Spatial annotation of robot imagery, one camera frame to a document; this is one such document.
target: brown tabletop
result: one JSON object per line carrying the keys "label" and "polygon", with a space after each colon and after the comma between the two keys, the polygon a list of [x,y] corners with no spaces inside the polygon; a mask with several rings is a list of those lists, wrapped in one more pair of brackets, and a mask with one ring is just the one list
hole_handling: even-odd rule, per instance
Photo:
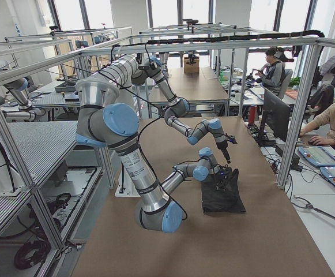
{"label": "brown tabletop", "polygon": [[[194,127],[201,119],[182,121]],[[192,179],[172,194],[189,217],[177,232],[165,234],[138,227],[138,199],[115,198],[111,192],[73,276],[334,276],[286,194],[277,188],[243,121],[221,120],[239,143],[231,144],[229,153],[231,166],[240,171],[239,191],[247,212],[204,215],[200,183]],[[210,134],[191,146],[162,119],[145,129],[141,146],[160,181],[173,165],[196,160],[203,147],[211,147],[224,164]]]}
{"label": "brown tabletop", "polygon": [[[227,101],[228,96],[210,67],[200,68],[199,73],[184,73],[184,68],[169,69],[168,82],[179,97],[193,103],[209,104]],[[167,103],[158,88],[153,88],[149,96],[152,103]]]}

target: computer monitor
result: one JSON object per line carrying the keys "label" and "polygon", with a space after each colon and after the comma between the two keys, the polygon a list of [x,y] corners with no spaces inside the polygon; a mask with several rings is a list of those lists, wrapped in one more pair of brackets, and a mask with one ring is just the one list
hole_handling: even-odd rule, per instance
{"label": "computer monitor", "polygon": [[264,141],[264,130],[267,124],[273,131],[274,137],[287,140],[290,118],[290,106],[279,97],[265,89],[264,107],[262,109],[262,121],[258,133],[258,145],[268,146],[274,141]]}

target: black bag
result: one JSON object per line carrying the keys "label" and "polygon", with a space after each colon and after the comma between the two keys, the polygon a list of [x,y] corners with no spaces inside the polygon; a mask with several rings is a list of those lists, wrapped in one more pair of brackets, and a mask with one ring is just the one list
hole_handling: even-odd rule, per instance
{"label": "black bag", "polygon": [[238,189],[239,170],[223,167],[201,182],[203,212],[246,212]]}

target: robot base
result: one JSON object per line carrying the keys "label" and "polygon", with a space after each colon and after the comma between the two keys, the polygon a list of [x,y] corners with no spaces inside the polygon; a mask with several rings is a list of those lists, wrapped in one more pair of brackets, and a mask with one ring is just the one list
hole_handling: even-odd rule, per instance
{"label": "robot base", "polygon": [[16,197],[18,196],[23,190],[25,186],[19,186],[15,192],[0,192],[0,197]]}
{"label": "robot base", "polygon": [[123,191],[121,191],[122,173],[120,173],[118,179],[119,185],[116,188],[115,197],[140,197],[126,170],[124,170],[123,175]]}

